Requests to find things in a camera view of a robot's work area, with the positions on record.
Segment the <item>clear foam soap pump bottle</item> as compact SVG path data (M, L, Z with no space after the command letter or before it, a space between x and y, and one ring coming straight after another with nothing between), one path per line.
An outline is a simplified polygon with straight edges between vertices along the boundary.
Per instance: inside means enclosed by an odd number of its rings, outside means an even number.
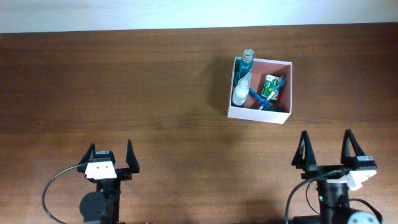
M245 103L249 94L251 77L252 73L249 72L238 81L238 84L236 85L232 96L233 105L242 107L243 104Z

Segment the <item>blue white toothbrush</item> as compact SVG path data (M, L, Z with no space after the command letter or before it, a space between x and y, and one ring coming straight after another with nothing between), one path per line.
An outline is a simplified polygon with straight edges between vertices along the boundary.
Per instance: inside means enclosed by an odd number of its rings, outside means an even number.
M265 84L261 91L261 97L264 101L261 103L259 110L267 109L272 106L273 101L278 100L279 91L286 84L286 81L287 77L284 75L281 77L266 75Z

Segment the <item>teal toothpaste tube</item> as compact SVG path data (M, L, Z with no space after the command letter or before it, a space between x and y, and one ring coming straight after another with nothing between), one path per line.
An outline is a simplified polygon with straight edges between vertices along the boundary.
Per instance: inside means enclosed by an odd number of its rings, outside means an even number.
M282 108L282 107L267 108L266 111L271 111L271 112L283 112L283 108Z

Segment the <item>blue disposable razor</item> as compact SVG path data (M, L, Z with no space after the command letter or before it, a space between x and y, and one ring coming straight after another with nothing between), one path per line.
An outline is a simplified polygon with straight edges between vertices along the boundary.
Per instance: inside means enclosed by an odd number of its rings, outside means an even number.
M265 99L263 99L260 95L258 95L253 89L249 89L249 93L257 99L261 105L258 107L258 110L266 110L270 106L272 106L272 103L270 102L270 99L275 95L275 91L272 91L269 96L267 96Z

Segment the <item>green white soap box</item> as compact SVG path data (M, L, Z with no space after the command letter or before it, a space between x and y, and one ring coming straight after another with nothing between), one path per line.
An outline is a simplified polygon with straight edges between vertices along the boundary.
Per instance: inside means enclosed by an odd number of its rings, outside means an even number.
M274 91L279 86L280 77L274 75L266 75L264 87L261 91L261 96L267 98L272 91Z

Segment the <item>teal mouthwash bottle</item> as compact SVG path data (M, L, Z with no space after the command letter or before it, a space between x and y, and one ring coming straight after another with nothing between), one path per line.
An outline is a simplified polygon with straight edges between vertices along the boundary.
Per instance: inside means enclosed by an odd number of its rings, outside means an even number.
M242 79L247 73L251 71L254 62L254 51L253 49L246 49L243 52L243 56L240 60L236 61L233 86L237 86L238 81Z

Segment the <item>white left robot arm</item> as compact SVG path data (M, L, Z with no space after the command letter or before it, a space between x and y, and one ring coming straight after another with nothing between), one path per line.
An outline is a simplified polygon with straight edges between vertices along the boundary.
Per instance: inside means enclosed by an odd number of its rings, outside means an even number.
M96 185L96 190L87 193L79 205L84 223L119 223L121 182L130 181L133 174L140 172L130 140L127 142L127 167L117 169L115 163L112 151L97 151L93 143L78 163L77 171Z

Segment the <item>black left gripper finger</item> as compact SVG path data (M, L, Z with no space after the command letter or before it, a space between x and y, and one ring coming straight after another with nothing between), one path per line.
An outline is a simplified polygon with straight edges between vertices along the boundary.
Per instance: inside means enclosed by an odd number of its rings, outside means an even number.
M91 143L85 155L81 158L79 165L87 164L89 161L93 159L95 154L95 144Z
M130 139L127 142L126 163L128 164L130 173L136 174L140 172L139 163L136 159L132 142Z

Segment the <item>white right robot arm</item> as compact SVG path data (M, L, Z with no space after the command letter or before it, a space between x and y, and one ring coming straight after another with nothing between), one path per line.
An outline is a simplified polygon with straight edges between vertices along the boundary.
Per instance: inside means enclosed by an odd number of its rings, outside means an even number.
M349 191L358 190L363 182L377 174L373 157L367 156L350 129L345 131L338 165L319 166L307 131L302 131L292 159L296 169L303 170L302 182L289 194L285 207L285 223L382 223L382 214L363 199L349 198ZM320 211L317 215L289 218L292 197L299 188L317 184Z

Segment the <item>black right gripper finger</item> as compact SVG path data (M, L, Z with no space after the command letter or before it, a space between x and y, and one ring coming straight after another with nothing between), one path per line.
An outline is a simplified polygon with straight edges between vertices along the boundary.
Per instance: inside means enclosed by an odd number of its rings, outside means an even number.
M347 129L343 137L340 162L343 165L355 165L358 163L358 157L366 156L355 139L352 130Z
M302 131L296 153L292 159L292 166L304 172L315 172L317 162L312 149L312 144L307 131Z

